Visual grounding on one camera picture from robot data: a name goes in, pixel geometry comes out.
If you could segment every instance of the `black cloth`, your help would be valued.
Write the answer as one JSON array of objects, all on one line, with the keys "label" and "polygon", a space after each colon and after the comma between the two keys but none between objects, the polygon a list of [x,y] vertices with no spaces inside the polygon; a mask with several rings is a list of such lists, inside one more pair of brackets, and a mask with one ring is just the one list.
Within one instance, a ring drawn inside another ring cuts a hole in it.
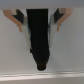
[{"label": "black cloth", "polygon": [[32,54],[38,65],[49,59],[48,9],[27,9],[28,25],[31,31]]}]

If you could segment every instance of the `black object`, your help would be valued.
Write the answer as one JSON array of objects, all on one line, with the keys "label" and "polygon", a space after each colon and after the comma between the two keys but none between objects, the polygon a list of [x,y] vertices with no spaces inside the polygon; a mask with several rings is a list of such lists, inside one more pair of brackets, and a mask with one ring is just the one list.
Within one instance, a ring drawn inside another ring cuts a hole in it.
[{"label": "black object", "polygon": [[17,12],[17,15],[12,15],[12,16],[15,17],[17,20],[19,20],[23,24],[24,14],[19,9],[17,9],[16,12]]},{"label": "black object", "polygon": [[45,70],[49,59],[48,9],[27,9],[33,58],[38,70]]},{"label": "black object", "polygon": [[64,13],[63,14],[60,14],[59,13],[59,8],[56,10],[56,12],[54,13],[54,21],[55,21],[55,23],[62,17],[64,15]]}]

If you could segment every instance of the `black pants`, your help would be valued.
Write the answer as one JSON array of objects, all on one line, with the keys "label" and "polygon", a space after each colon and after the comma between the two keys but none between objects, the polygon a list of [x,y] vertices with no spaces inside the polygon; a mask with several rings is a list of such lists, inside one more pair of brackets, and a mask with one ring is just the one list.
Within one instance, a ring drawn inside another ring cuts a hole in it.
[{"label": "black pants", "polygon": [[27,9],[32,54],[38,70],[45,70],[49,59],[48,9]]}]

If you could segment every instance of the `black garment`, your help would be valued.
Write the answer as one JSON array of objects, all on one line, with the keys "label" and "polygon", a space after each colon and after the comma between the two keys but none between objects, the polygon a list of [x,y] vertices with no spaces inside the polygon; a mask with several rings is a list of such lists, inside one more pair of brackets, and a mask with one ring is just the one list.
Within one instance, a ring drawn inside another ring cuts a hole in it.
[{"label": "black garment", "polygon": [[31,31],[32,54],[39,70],[46,69],[49,59],[48,9],[27,9]]}]

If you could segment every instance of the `brown object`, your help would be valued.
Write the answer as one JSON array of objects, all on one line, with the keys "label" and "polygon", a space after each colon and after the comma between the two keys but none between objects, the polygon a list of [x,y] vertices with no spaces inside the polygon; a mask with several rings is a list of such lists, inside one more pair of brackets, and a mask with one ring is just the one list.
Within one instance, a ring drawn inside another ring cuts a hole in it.
[{"label": "brown object", "polygon": [[3,13],[4,13],[4,15],[5,15],[7,18],[9,18],[12,22],[14,22],[16,25],[18,25],[20,32],[22,32],[22,29],[21,29],[22,23],[19,22],[16,18],[14,18],[14,17],[11,15],[11,11],[10,11],[10,10],[3,10]]},{"label": "brown object", "polygon": [[60,24],[65,21],[73,12],[73,8],[61,8],[60,13],[65,13],[58,21],[57,21],[57,31],[59,31]]}]

